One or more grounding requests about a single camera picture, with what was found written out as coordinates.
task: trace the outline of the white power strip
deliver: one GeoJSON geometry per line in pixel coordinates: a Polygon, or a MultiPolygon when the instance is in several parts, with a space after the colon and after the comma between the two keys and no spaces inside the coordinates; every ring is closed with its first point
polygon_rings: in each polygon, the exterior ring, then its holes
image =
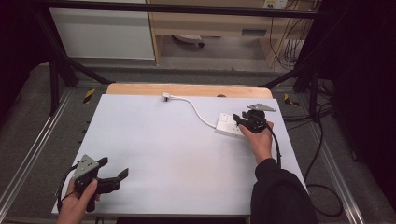
{"type": "Polygon", "coordinates": [[[221,133],[234,138],[246,139],[239,130],[239,127],[236,125],[235,120],[233,120],[233,116],[228,114],[220,113],[218,124],[216,125],[216,133],[221,133]]]}

